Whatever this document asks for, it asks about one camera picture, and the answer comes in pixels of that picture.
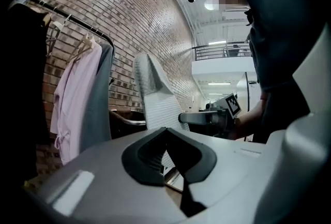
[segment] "gray garment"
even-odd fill
[[[108,88],[109,74],[113,60],[113,48],[109,44],[101,44],[102,54],[91,93],[89,94],[80,137],[80,149],[84,150],[104,141],[111,140]]]

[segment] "black garment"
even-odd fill
[[[16,171],[14,181],[22,184],[37,176],[36,144],[49,144],[49,132],[42,102],[42,80],[46,63],[45,13],[37,13],[25,5],[16,4],[7,13],[6,37],[12,39],[9,47],[12,62],[20,67],[13,93],[18,93],[12,109],[17,113],[13,135],[16,136]]]
[[[286,129],[309,113],[292,74],[308,55],[326,22],[321,0],[247,0],[252,25],[250,48],[261,89],[268,101],[254,142]]]

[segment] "person's arm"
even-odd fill
[[[261,92],[260,101],[248,113],[235,119],[235,128],[229,139],[240,139],[255,133],[267,101],[267,94]]]

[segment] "brick wall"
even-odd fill
[[[44,0],[108,34],[115,45],[109,105],[141,110],[132,65],[137,54],[150,53],[164,68],[183,110],[199,109],[201,94],[191,76],[192,39],[176,0]],[[64,21],[54,15],[53,20]],[[43,99],[48,122],[53,93],[66,67],[65,60],[87,30],[68,22],[48,59]]]

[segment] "person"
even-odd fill
[[[261,86],[261,100],[235,120],[231,139],[254,134],[266,143],[309,113],[292,74],[314,46],[326,22],[321,0],[217,0],[228,8],[248,7],[249,44]]]

